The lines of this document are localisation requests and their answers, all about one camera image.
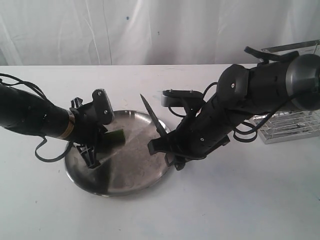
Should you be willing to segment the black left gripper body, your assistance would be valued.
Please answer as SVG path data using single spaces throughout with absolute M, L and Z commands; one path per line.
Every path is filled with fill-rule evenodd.
M 71 141 L 77 144 L 96 144 L 108 130 L 105 127 L 114 120 L 109 97 L 103 88 L 92 93 L 92 101 L 82 103 L 79 108 L 69 109 L 74 115 L 74 128 L 70 134 Z

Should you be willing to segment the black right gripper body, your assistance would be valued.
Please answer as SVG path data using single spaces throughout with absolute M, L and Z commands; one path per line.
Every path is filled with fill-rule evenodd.
M 174 166 L 178 171 L 182 170 L 186 163 L 194 160 L 203 160 L 210 153 L 230 142 L 230 138 L 225 136 L 217 142 L 208 143 L 204 138 L 200 138 L 199 144 L 184 145 L 177 143 L 174 138 L 175 133 L 175 131 L 172 131 L 159 138 L 152 139 L 147 144 L 147 147 L 151 155 L 165 153 L 166 165 L 168 167 Z

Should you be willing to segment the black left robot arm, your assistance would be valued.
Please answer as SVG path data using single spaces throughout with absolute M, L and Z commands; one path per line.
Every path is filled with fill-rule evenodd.
M 106 125 L 114 120 L 114 112 L 106 91 L 98 88 L 92 93 L 92 101 L 83 104 L 76 97 L 70 109 L 56 106 L 47 99 L 30 92 L 0 85 L 0 125 L 1 127 L 28 136 L 43 139 L 40 146 L 47 142 L 47 137 L 68 142 L 64 153 L 56 158 L 37 158 L 46 163 L 53 163 L 64 158 L 76 145 L 86 166 L 94 169 L 100 165 L 97 150 L 105 140 Z

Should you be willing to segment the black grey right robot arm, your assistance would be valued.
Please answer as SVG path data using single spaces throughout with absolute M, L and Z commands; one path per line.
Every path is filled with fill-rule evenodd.
M 165 90 L 162 105 L 183 108 L 177 128 L 166 132 L 149 105 L 146 109 L 159 133 L 147 147 L 151 155 L 164 153 L 168 166 L 182 170 L 192 160 L 202 160 L 237 138 L 239 125 L 248 125 L 255 115 L 269 119 L 277 111 L 314 111 L 320 108 L 320 58 L 295 53 L 292 58 L 253 68 L 233 64 L 214 83 L 209 100 L 191 90 Z

